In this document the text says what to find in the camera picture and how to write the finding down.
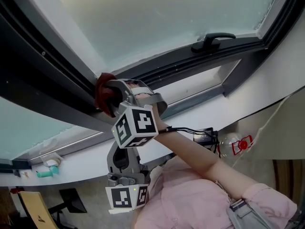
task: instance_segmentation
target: white wall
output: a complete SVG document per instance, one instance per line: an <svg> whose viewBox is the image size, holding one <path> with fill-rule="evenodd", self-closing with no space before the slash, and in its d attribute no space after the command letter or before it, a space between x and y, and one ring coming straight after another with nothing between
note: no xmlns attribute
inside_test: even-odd
<svg viewBox="0 0 305 229"><path fill-rule="evenodd" d="M266 62L229 97L218 96L167 120L173 126L194 129L214 127L219 130L236 120L258 111L305 85L305 12L289 35ZM113 141L65 156L60 174L37 178L36 171L47 170L42 165L27 171L28 177L0 174L0 186L37 186L67 183L103 176L108 173L106 157ZM170 153L150 142L139 148L142 162L148 162Z"/></svg>

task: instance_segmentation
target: person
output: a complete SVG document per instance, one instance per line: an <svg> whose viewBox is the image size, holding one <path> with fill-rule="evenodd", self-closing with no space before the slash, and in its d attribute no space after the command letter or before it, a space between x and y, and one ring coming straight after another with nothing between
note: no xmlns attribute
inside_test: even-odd
<svg viewBox="0 0 305 229"><path fill-rule="evenodd" d="M165 129L156 106L153 113L158 130ZM226 210L231 199L241 198L257 204L275 229L285 228L295 214L296 204L285 195L234 170L182 134L164 133L155 140L176 157L152 170L148 201L134 211L132 229L233 229Z"/></svg>

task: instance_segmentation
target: pink shirt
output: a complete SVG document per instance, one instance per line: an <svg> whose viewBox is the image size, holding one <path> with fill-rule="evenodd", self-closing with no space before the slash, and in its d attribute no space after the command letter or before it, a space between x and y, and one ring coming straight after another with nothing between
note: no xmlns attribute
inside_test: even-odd
<svg viewBox="0 0 305 229"><path fill-rule="evenodd" d="M180 158L169 160L151 173L149 202L136 229L233 229L226 213L230 199L214 182L202 179ZM265 184L255 184L243 194L270 218L275 229L285 228L296 204Z"/></svg>

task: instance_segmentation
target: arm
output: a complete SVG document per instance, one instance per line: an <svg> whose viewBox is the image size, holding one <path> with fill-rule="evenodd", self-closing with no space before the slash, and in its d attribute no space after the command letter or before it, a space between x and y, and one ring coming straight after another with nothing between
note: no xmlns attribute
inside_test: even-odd
<svg viewBox="0 0 305 229"><path fill-rule="evenodd" d="M168 126L161 121L156 107L154 107L154 117L159 130ZM218 181L232 198L240 199L251 185L257 183L229 167L213 152L178 132L158 135L155 140L172 150L202 177L214 182Z"/></svg>

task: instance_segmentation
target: frosted glass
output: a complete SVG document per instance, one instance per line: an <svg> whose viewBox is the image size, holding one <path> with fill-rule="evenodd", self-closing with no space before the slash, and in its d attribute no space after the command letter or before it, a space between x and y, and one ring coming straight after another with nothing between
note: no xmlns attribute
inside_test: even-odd
<svg viewBox="0 0 305 229"><path fill-rule="evenodd" d="M0 97L0 159L14 159L73 125L38 114Z"/></svg>
<svg viewBox="0 0 305 229"><path fill-rule="evenodd" d="M210 32L254 33L273 0L61 0L111 70Z"/></svg>

